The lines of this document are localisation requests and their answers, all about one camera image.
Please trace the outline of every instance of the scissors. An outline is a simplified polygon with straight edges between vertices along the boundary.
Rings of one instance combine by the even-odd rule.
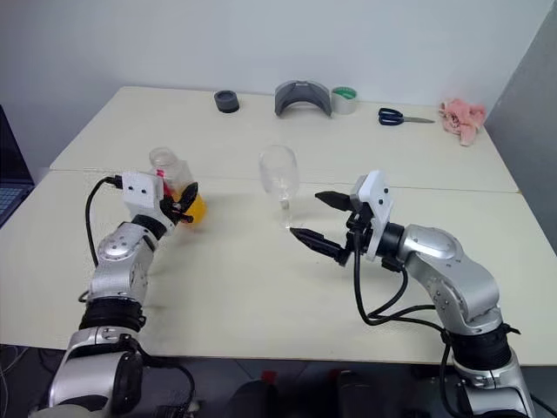
[[[382,107],[379,109],[379,123],[385,126],[400,125],[403,122],[415,122],[417,124],[433,124],[434,120],[423,118],[408,118],[399,111]]]

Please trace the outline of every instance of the black cable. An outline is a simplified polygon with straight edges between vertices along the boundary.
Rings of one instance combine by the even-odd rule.
[[[242,371],[247,375],[247,377],[249,377],[251,380],[254,380],[252,374],[247,371],[247,368],[242,366],[242,364],[237,359],[234,359],[234,362],[236,363],[236,366],[238,366],[242,369]]]
[[[400,285],[400,289],[399,291],[383,306],[378,307],[377,309],[374,309],[373,311],[371,311],[367,317],[368,318],[372,318],[373,316],[376,316],[378,314],[381,314],[383,312],[385,312],[389,307],[391,307],[392,305],[394,305],[395,303],[397,303],[400,298],[402,297],[402,295],[404,294],[404,292],[406,291],[406,288],[408,287],[408,273],[406,272],[406,269],[402,270],[402,284]]]
[[[532,398],[532,401],[536,402],[538,405],[544,408],[549,414],[557,417],[557,411],[555,409],[551,408],[549,405],[547,405],[544,401],[542,401],[537,396],[534,396],[534,394],[530,394],[530,397]]]
[[[7,347],[14,347],[16,349],[16,355],[14,356],[13,360],[10,362],[10,364],[8,366],[6,366],[6,368],[4,368],[2,366],[2,362],[0,361],[0,374],[3,374],[4,377],[11,372],[14,367],[16,367],[18,364],[20,364],[21,360],[23,359],[23,357],[29,352],[28,348],[24,348],[23,351],[21,353],[19,353],[19,351],[17,350],[17,346],[3,346],[0,348],[0,354],[2,354],[5,349]]]
[[[406,310],[399,311],[397,313],[393,313],[393,314],[390,314],[390,315],[373,315],[372,318],[368,317],[368,314],[366,313],[366,310],[364,309],[364,303],[362,301],[362,293],[361,293],[360,279],[359,279],[359,262],[360,262],[360,256],[361,256],[360,249],[359,249],[359,239],[360,239],[359,233],[355,233],[353,239],[354,239],[354,295],[356,297],[356,306],[358,307],[358,313],[359,313],[359,316],[361,317],[361,319],[367,325],[369,325],[371,327],[375,327],[377,325],[385,324],[385,323],[387,323],[391,320],[396,320],[398,322],[410,322],[410,323],[413,323],[413,324],[424,325],[426,327],[433,328],[433,329],[439,331],[440,333],[443,333],[444,329],[442,327],[440,327],[439,325],[434,324],[434,323],[432,323],[428,320],[419,320],[419,319],[416,319],[416,318],[402,318],[401,317],[402,315],[408,314],[410,312],[415,312],[415,311],[424,310],[424,309],[430,309],[429,305],[409,307]],[[404,281],[407,282],[408,273],[406,272],[406,269],[402,270],[402,274],[403,274]],[[393,299],[391,299],[389,302],[387,302],[385,305],[383,305],[383,307],[388,305],[392,300]],[[373,314],[374,312],[377,312],[380,309],[381,308],[376,309],[375,311],[373,311],[370,314]]]
[[[175,368],[180,372],[182,372],[185,375],[185,377],[188,379],[188,382],[190,382],[190,390],[188,392],[187,398],[179,407],[181,416],[184,416],[184,414],[187,412],[188,408],[190,407],[191,401],[193,401],[193,396],[195,395],[195,380],[193,379],[193,375],[190,373],[190,371],[187,368],[182,366],[179,362],[168,360],[168,359],[162,359],[160,357],[153,357],[150,354],[147,354],[140,345],[138,345],[138,352],[144,358],[144,364],[146,366],[154,367],[154,368]]]
[[[443,351],[443,357],[441,359],[441,364],[439,367],[439,391],[441,396],[441,403],[443,404],[445,410],[454,418],[467,418],[467,415],[455,411],[453,407],[451,407],[451,404],[449,403],[449,400],[446,397],[446,386],[445,386],[446,363],[449,359],[450,353],[451,353],[451,346],[449,344],[446,344],[445,351]]]
[[[93,242],[93,233],[91,231],[91,204],[93,203],[93,198],[95,194],[97,194],[98,189],[101,188],[101,185],[104,183],[109,183],[114,185],[115,178],[111,176],[106,176],[103,179],[100,179],[94,187],[91,189],[89,196],[87,197],[87,202],[85,203],[85,230],[87,231],[87,241],[89,242],[89,250],[91,251],[91,257],[93,258],[93,264],[98,266],[98,258],[97,258],[97,251],[95,250],[95,243]],[[89,291],[84,291],[79,295],[77,300],[81,303],[85,303],[87,301],[87,294]]]

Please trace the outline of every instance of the robotic arm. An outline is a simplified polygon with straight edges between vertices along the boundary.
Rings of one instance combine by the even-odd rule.
[[[154,175],[125,172],[109,182],[123,190],[132,221],[120,224],[98,247],[85,313],[51,384],[50,409],[35,418],[121,415],[141,397],[143,366],[152,360],[138,344],[147,272],[158,241],[180,220],[191,221],[183,213],[198,186],[188,186],[174,202]]]
[[[361,177],[350,195],[322,192],[316,197],[352,212],[346,223],[346,247],[314,231],[291,228],[297,239],[341,266],[359,245],[358,253],[369,260],[379,256],[391,266],[405,266],[429,293],[461,380],[461,412],[456,415],[512,410],[534,417],[520,364],[507,343],[507,333],[514,330],[503,323],[497,284],[483,266],[464,254],[459,241],[440,229],[389,222],[393,200],[382,172]]]

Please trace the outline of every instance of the orange object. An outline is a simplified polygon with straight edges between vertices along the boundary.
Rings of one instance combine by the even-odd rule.
[[[190,168],[187,163],[166,147],[155,148],[149,153],[149,159],[153,166],[153,171],[163,178],[164,194],[171,196],[175,202],[179,202],[185,188],[194,182]],[[191,225],[196,225],[203,220],[207,211],[205,202],[198,193],[197,197],[185,212],[186,215],[193,217]]]

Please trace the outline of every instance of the white wall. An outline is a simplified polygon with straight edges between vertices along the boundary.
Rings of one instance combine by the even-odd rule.
[[[491,108],[552,0],[0,0],[0,103],[35,176],[124,84]]]

